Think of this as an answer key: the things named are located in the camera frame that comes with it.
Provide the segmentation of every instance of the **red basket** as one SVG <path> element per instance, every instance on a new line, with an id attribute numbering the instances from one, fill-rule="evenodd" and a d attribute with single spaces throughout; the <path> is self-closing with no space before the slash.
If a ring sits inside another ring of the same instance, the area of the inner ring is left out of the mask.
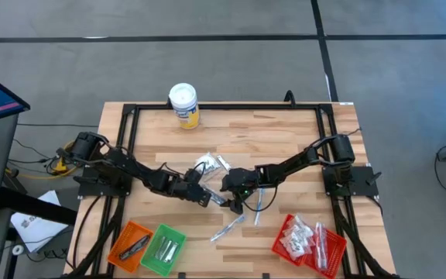
<path id="1" fill-rule="evenodd" d="M 313 270 L 317 271 L 319 274 L 322 274 L 326 278 L 333 279 L 338 272 L 338 268 L 340 267 L 341 257 L 344 255 L 345 247 L 347 246 L 347 240 L 345 238 L 333 233 L 329 229 L 326 230 L 326 241 L 327 241 L 327 249 L 328 249 L 328 269 L 324 271 L 320 271 L 316 268 L 314 264 L 314 257 L 316 253 L 316 249 L 313 249 L 312 254 L 307 254 L 302 257 L 298 257 L 295 260 L 290 258 L 290 255 L 283 247 L 280 242 L 280 238 L 284 237 L 283 231 L 286 228 L 286 223 L 293 218 L 293 215 L 289 214 L 285 218 L 285 222 L 283 222 L 282 228 L 278 236 L 276 236 L 275 243 L 273 244 L 272 251 L 277 253 L 280 257 L 285 260 L 290 261 L 292 264 L 296 266 L 300 266 L 302 264 L 307 265 Z"/>

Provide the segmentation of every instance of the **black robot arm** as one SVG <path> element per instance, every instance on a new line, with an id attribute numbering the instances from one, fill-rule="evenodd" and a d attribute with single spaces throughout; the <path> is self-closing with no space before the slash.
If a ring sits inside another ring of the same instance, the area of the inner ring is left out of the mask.
<path id="1" fill-rule="evenodd" d="M 326 161 L 318 150 L 323 145 L 329 145 L 334 161 Z M 223 177 L 220 191 L 230 191 L 234 199 L 227 200 L 223 207 L 229 207 L 237 214 L 243 213 L 242 203 L 257 188 L 276 188 L 289 175 L 313 165 L 331 166 L 341 170 L 350 167 L 355 160 L 354 151 L 347 135 L 335 135 L 318 139 L 299 154 L 280 164 L 265 164 L 255 166 L 254 170 L 243 168 L 231 169 Z"/>
<path id="2" fill-rule="evenodd" d="M 74 164 L 93 167 L 102 177 L 111 179 L 117 170 L 121 170 L 141 180 L 153 193 L 208 206 L 211 194 L 198 184 L 201 174 L 195 169 L 189 169 L 183 176 L 164 170 L 163 165 L 153 170 L 139 163 L 126 150 L 124 147 L 112 146 L 104 136 L 82 132 L 70 148 L 60 148 L 57 153 Z"/>

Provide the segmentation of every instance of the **green basket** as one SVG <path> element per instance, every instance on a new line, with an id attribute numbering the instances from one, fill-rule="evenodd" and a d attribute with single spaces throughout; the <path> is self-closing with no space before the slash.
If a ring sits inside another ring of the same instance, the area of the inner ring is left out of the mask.
<path id="1" fill-rule="evenodd" d="M 171 261 L 171 263 L 164 263 L 163 261 L 158 260 L 154 257 L 154 254 L 161 246 L 163 236 L 180 245 L 175 255 L 173 255 L 173 260 Z M 187 237 L 183 233 L 178 232 L 177 230 L 172 229 L 165 224 L 160 224 L 160 226 L 156 230 L 156 233 L 154 233 L 153 240 L 151 240 L 146 252 L 144 253 L 144 256 L 140 260 L 140 264 L 161 276 L 168 276 L 173 265 L 175 264 L 175 261 L 178 258 L 178 254 L 180 254 L 180 251 L 182 250 L 182 248 L 184 248 L 186 238 Z"/>

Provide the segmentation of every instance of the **wooden tabletop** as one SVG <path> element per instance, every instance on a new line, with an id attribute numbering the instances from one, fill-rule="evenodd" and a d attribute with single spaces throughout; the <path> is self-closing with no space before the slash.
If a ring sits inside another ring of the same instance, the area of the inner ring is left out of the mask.
<path id="1" fill-rule="evenodd" d="M 121 118 L 122 102 L 107 102 L 98 132 L 116 144 Z M 352 104 L 333 104 L 338 133 L 349 133 L 359 127 Z M 328 121 L 325 129 L 329 133 Z M 176 171 L 185 172 L 195 160 L 205 154 L 222 155 L 233 167 L 253 169 L 257 164 L 279 163 L 300 152 L 319 137 L 316 116 L 309 110 L 203 110 L 201 124 L 192 130 L 182 130 L 170 110 L 141 111 L 136 135 L 135 156 L 151 168 L 163 162 Z M 355 151 L 355 165 L 368 163 L 362 134 L 350 136 Z M 216 174 L 208 184 L 218 191 L 224 171 Z M 273 196 L 273 189 L 266 190 L 263 205 Z M 68 253 L 71 260 L 73 243 L 84 213 L 94 200 L 81 201 L 74 236 Z M 78 243 L 77 260 L 85 257 L 98 237 L 99 224 L 105 198 L 101 198 L 88 216 Z M 249 205 L 256 206 L 257 195 L 249 198 Z M 389 272 L 395 272 L 379 208 L 363 197 L 352 198 L 359 235 L 371 254 Z M 116 199 L 111 208 L 113 213 Z M 134 181 L 132 193 L 125 202 L 123 224 L 132 220 L 156 230 L 165 223 L 187 235 L 187 242 L 172 269 L 171 277 L 179 272 L 187 277 L 319 277 L 308 267 L 295 267 L 280 259 L 271 246 L 286 214 L 300 214 L 314 225 L 323 222 L 335 231 L 330 198 L 324 193 L 319 166 L 308 167 L 293 175 L 278 187 L 274 203 L 261 213 L 259 226 L 254 226 L 255 213 L 244 208 L 246 220 L 215 243 L 209 239 L 237 215 L 228 208 L 211 202 L 207 208 L 198 204 L 165 198 L 151 193 L 140 181 Z M 101 272 L 106 271 L 109 240 L 103 249 Z M 352 272 L 356 273 L 352 245 L 348 245 Z M 68 266 L 64 272 L 70 272 Z M 338 276 L 342 277 L 341 268 Z M 140 266 L 136 274 L 115 268 L 115 277 L 158 277 L 151 270 Z"/>

